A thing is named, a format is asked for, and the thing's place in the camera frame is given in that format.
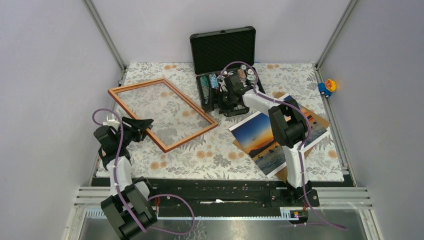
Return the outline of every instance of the blue and yellow toy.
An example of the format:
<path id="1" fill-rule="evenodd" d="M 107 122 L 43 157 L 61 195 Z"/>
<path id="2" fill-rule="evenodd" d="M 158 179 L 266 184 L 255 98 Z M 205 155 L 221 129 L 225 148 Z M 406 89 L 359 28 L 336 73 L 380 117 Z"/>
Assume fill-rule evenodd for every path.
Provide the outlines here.
<path id="1" fill-rule="evenodd" d="M 318 83 L 318 89 L 319 92 L 321 93 L 321 95 L 324 95 L 326 98 L 329 98 L 332 94 L 332 92 L 334 92 L 337 88 L 336 82 L 331 80 L 331 79 L 327 79 L 324 82 Z"/>

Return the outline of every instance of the tabletop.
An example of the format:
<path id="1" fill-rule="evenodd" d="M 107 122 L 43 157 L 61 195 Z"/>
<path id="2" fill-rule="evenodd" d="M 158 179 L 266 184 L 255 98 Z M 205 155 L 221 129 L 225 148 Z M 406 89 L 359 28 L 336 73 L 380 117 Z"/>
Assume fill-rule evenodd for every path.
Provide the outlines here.
<path id="1" fill-rule="evenodd" d="M 317 88 L 317 80 L 311 63 L 255 63 L 254 67 L 262 82 L 265 93 L 275 95 L 288 93 L 301 105 L 328 120 L 322 97 Z M 147 80 L 167 78 L 171 83 L 200 106 L 200 96 L 196 85 L 196 74 L 192 63 L 131 63 L 127 69 L 123 85 Z M 155 101 L 168 97 L 171 92 L 163 90 L 155 94 Z M 140 98 L 134 93 L 128 99 Z M 124 110 L 117 106 L 121 116 Z M 149 137 L 143 142 L 132 142 L 127 149 L 131 154 L 132 177 L 170 179 L 229 179 L 229 180 L 277 180 L 268 178 L 255 162 L 237 148 L 229 127 L 256 112 L 251 109 L 244 115 L 225 117 L 218 110 L 209 112 L 218 127 L 194 138 L 186 144 L 164 153 Z M 181 112 L 163 112 L 170 118 L 184 121 L 194 112 L 181 109 Z M 330 134 L 317 143 L 305 159 L 306 174 L 311 181 L 343 181 L 343 173 Z M 109 177 L 109 173 L 98 164 L 96 177 Z"/>

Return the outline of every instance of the floral pattern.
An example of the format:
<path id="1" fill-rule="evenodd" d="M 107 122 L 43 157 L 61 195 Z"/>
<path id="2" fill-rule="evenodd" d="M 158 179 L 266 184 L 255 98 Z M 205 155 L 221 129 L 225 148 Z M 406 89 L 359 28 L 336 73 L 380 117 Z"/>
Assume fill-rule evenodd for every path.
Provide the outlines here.
<path id="1" fill-rule="evenodd" d="M 293 96 L 301 105 L 319 116 L 328 119 L 317 81 L 310 63 L 305 64 L 267 64 L 256 63 L 265 92 L 275 95 L 285 92 Z M 127 69 L 124 85 L 139 83 L 158 78 L 167 78 L 183 93 L 200 106 L 196 85 L 196 74 L 192 63 L 131 63 Z M 191 111 L 186 103 L 180 102 L 167 86 L 139 90 L 122 95 L 128 106 L 141 119 L 152 118 L 153 131 L 162 141 L 173 143 L 207 126 L 208 122 L 198 113 Z M 144 107 L 155 105 L 155 108 Z M 115 110 L 125 116 L 118 106 Z M 195 139 L 164 153 L 149 137 L 143 142 L 132 142 L 127 149 L 131 154 L 132 176 L 173 179 L 231 179 L 231 180 L 277 180 L 267 178 L 255 162 L 233 141 L 229 127 L 253 114 L 225 117 L 218 110 L 209 112 L 219 126 Z M 169 124 L 177 119 L 176 125 Z M 317 145 L 305 159 L 306 174 L 312 181 L 343 181 L 343 174 L 336 153 L 333 137 L 330 134 Z M 109 173 L 98 164 L 97 177 L 108 177 Z"/>

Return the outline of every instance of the wooden picture frame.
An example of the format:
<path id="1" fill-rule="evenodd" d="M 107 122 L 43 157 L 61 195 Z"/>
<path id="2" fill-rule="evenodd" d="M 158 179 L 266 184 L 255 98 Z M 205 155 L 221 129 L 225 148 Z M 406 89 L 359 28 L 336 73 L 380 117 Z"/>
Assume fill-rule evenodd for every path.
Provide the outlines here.
<path id="1" fill-rule="evenodd" d="M 143 88 L 143 87 L 147 87 L 147 86 L 151 86 L 151 85 L 155 85 L 155 84 L 165 84 L 167 85 L 174 93 L 176 93 L 180 98 L 182 98 L 182 100 L 184 100 L 188 105 L 190 105 L 190 107 L 192 107 L 197 113 L 199 113 L 203 118 L 205 118 L 210 125 L 189 135 L 184 137 L 183 139 L 174 142 L 171 145 L 165 145 L 165 143 L 163 143 L 159 137 L 152 132 L 151 129 L 147 129 L 146 133 L 147 135 L 153 140 L 153 142 L 156 143 L 156 145 L 164 152 L 167 153 L 185 143 L 187 143 L 188 141 L 208 132 L 209 130 L 215 128 L 218 126 L 218 122 L 215 121 L 215 119 L 213 119 L 212 117 L 210 117 L 209 115 L 207 115 L 203 109 L 201 109 L 196 103 L 193 102 L 193 100 L 191 100 L 188 96 L 186 96 L 184 93 L 182 93 L 174 84 L 172 84 L 170 81 L 168 81 L 168 79 L 166 78 L 159 78 L 159 79 L 154 79 L 154 80 L 148 80 L 148 81 L 144 81 L 144 82 L 140 82 L 140 83 L 134 83 L 134 84 L 130 84 L 130 85 L 125 85 L 125 86 L 119 86 L 119 87 L 114 87 L 114 88 L 110 88 L 107 90 L 107 92 L 109 93 L 109 95 L 124 109 L 124 111 L 133 119 L 140 119 L 129 107 L 127 104 L 125 104 L 125 102 L 118 96 L 118 93 L 122 93 L 125 91 L 130 91 L 130 90 L 134 90 L 134 89 L 138 89 L 138 88 Z"/>

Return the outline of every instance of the brown cardboard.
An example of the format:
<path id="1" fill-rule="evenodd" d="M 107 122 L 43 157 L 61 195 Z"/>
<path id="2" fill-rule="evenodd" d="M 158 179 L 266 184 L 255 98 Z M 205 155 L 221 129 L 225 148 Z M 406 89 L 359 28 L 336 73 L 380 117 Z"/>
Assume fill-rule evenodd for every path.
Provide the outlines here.
<path id="1" fill-rule="evenodd" d="M 276 93 L 275 95 L 274 95 L 274 97 L 275 98 L 280 98 L 280 97 L 282 97 L 283 95 L 284 95 L 285 93 L 282 93 L 282 92 L 278 92 L 278 93 Z M 311 110 L 309 110 L 309 109 L 307 109 L 306 107 L 305 107 L 305 109 L 306 109 L 306 111 L 314 118 L 314 119 L 316 119 L 316 121 L 319 123 L 319 124 L 321 124 L 321 126 L 323 126 L 325 129 L 326 128 L 328 128 L 329 127 L 329 125 L 330 125 L 330 122 L 329 121 L 327 121 L 327 120 L 325 120 L 324 118 L 322 118 L 322 117 L 320 117 L 320 116 L 318 116 L 317 114 L 315 114 L 313 111 L 311 111 Z M 233 142 L 232 142 L 237 148 L 239 148 L 240 150 L 242 150 L 244 153 L 246 153 L 246 154 L 248 154 L 247 152 L 246 152 L 246 150 L 242 147 L 242 145 L 239 143 L 239 141 L 237 141 L 237 139 L 236 140 L 234 140 Z M 306 157 L 308 157 L 308 155 L 309 155 L 309 153 L 311 153 L 311 151 L 312 151 L 312 149 L 313 149 L 313 147 L 311 147 L 310 149 L 308 149 L 307 151 L 305 151 L 304 152 L 304 156 L 305 156 L 305 159 L 306 159 Z M 281 181 L 284 181 L 284 182 L 286 182 L 287 181 L 287 167 L 285 167 L 285 168 L 283 168 L 282 170 L 280 170 L 279 172 L 277 172 L 275 175 L 277 176 L 277 178 L 278 179 L 280 179 Z"/>

